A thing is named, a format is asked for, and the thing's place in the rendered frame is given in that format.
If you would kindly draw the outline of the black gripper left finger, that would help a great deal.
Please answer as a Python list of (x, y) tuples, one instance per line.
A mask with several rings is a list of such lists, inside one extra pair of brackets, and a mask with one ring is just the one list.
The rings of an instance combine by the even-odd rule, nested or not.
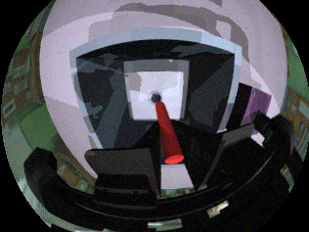
[(158, 199), (161, 199), (161, 138), (155, 120), (146, 134), (131, 148), (95, 148), (84, 154), (92, 170), (99, 174), (146, 174)]

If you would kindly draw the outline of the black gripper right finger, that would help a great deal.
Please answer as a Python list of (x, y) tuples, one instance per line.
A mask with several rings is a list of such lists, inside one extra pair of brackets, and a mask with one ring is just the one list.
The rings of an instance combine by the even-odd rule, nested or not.
[(254, 130), (254, 124), (249, 123), (230, 128), (229, 131), (210, 134), (174, 118), (171, 123), (183, 152), (183, 164), (189, 171), (196, 191), (206, 188), (206, 180), (217, 166), (223, 150), (249, 138)]

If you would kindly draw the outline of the white square plate with hole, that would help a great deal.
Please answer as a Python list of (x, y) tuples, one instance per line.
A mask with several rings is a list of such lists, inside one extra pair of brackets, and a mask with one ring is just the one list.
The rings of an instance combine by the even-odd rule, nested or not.
[[(179, 119), (182, 109), (183, 73), (180, 71), (128, 72), (134, 119), (157, 120), (155, 104), (163, 103), (169, 118)], [(158, 93), (158, 95), (154, 95)]]

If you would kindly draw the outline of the dark red peg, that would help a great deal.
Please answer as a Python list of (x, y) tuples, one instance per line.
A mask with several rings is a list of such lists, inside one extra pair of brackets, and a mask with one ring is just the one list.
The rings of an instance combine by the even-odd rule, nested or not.
[(171, 119), (167, 114), (165, 104), (157, 103), (154, 105), (154, 108), (159, 124), (159, 135), (161, 135), (161, 143), (166, 163), (181, 162), (183, 159), (183, 152), (181, 147), (179, 147), (177, 134), (175, 134), (173, 123), (171, 123)]

